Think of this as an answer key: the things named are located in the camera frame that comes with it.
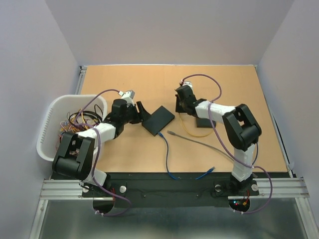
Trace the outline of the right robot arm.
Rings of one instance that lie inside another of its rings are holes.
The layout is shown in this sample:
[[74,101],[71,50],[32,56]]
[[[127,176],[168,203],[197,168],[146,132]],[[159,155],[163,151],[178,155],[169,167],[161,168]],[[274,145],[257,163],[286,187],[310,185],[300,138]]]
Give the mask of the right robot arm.
[[[253,154],[261,127],[245,104],[224,106],[206,99],[197,99],[189,85],[176,90],[177,103],[185,113],[198,119],[210,120],[211,126],[225,151],[234,160],[229,188],[234,194],[244,192],[252,181]],[[234,148],[231,153],[222,142],[214,122],[224,125],[229,142]]]

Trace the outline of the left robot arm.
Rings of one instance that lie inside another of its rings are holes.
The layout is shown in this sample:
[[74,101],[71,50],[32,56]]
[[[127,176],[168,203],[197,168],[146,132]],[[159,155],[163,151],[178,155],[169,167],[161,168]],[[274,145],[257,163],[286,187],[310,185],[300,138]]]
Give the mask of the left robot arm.
[[102,123],[79,134],[67,132],[63,135],[52,163],[53,172],[94,185],[99,196],[108,195],[111,184],[107,181],[107,173],[97,170],[95,165],[102,143],[117,138],[125,124],[142,123],[150,117],[140,101],[132,104],[115,99]]

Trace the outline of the black network switch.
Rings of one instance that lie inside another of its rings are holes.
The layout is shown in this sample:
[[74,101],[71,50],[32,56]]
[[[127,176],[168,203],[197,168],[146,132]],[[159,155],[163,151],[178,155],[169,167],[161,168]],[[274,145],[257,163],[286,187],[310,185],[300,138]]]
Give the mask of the black network switch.
[[163,130],[169,123],[175,118],[175,115],[171,113],[164,106],[160,106],[151,116],[142,123],[142,126],[152,135],[156,136],[161,130]]
[[198,128],[212,128],[209,119],[196,118],[195,122],[196,122],[196,127]]

